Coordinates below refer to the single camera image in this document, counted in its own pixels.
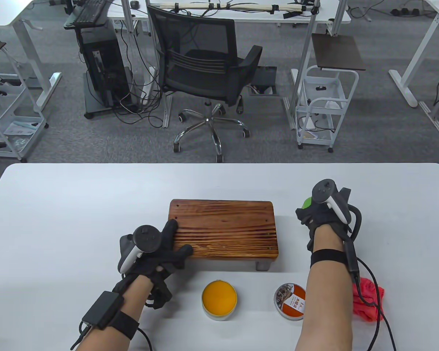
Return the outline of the person's left hand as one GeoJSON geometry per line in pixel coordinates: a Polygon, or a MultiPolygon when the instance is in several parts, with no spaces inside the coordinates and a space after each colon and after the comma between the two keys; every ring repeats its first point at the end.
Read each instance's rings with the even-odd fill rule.
{"type": "Polygon", "coordinates": [[[144,253],[137,258],[128,272],[123,273],[123,278],[112,289],[113,292],[124,294],[129,286],[139,276],[146,276],[153,284],[145,305],[153,309],[162,308],[172,298],[165,281],[175,271],[184,269],[185,261],[194,254],[191,245],[186,244],[179,249],[174,249],[174,236],[179,224],[176,219],[166,222],[161,234],[161,245],[153,253],[144,253]]]}

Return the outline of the person's right hand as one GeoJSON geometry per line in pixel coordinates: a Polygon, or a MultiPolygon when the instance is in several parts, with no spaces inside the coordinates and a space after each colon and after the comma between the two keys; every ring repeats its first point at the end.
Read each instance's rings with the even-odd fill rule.
{"type": "Polygon", "coordinates": [[[309,229],[309,243],[307,249],[313,251],[315,231],[324,224],[330,225],[336,235],[343,241],[349,241],[352,230],[349,224],[352,221],[352,215],[349,210],[348,200],[350,197],[350,189],[342,188],[337,194],[338,199],[342,200],[341,204],[337,204],[337,210],[340,210],[343,215],[349,215],[348,219],[343,222],[332,206],[328,203],[317,203],[311,197],[305,201],[303,208],[296,209],[295,213],[301,224],[304,224],[309,229]]]}

